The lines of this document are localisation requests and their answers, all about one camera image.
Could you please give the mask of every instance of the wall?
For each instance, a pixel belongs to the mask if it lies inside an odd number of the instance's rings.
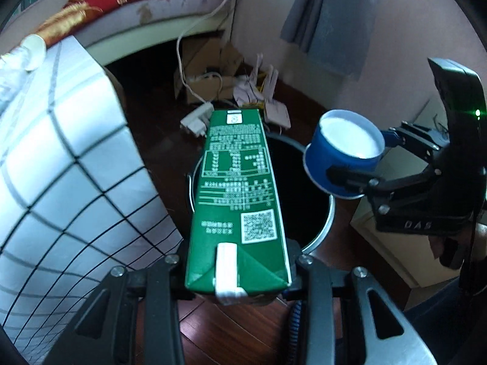
[[[427,57],[458,61],[487,88],[487,52],[454,0],[380,0],[359,81],[326,72],[279,38],[294,0],[239,0],[232,42],[248,63],[258,52],[289,85],[327,108],[346,108],[380,128],[412,120],[436,94]]]

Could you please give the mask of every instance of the wooden floor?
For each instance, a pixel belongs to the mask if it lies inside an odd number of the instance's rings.
[[[185,175],[193,171],[204,143],[202,139],[184,134],[179,128],[179,121],[194,107],[176,102],[172,84],[164,82],[165,78],[172,78],[175,69],[170,54],[173,48],[171,45],[151,48],[116,62],[109,68],[126,90],[126,116],[141,156],[176,226],[183,237],[188,238],[191,212]],[[286,135],[301,144],[308,144],[324,109],[281,82],[278,82],[275,98],[285,102],[289,109],[292,128]],[[408,297],[408,287],[350,227],[356,206],[357,202],[353,201],[337,202],[332,229],[313,255],[338,269],[365,266],[394,301],[403,307]],[[266,307],[223,307],[201,298],[179,302],[186,364],[284,363],[289,309],[288,304],[279,299]],[[143,324],[139,322],[137,364],[143,363],[142,345]]]

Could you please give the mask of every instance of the qr code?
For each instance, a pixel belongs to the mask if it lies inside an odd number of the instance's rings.
[[[242,213],[240,219],[242,220],[242,244],[277,239],[274,210]]]

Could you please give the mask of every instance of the grid pattern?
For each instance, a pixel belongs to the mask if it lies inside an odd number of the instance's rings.
[[[73,37],[0,118],[0,198],[0,322],[32,365],[112,267],[147,267],[182,241],[108,78]]]

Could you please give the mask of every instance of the green carton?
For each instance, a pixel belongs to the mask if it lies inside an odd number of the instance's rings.
[[[290,283],[259,111],[215,111],[198,182],[186,288],[216,295],[222,303],[240,303],[275,294]]]

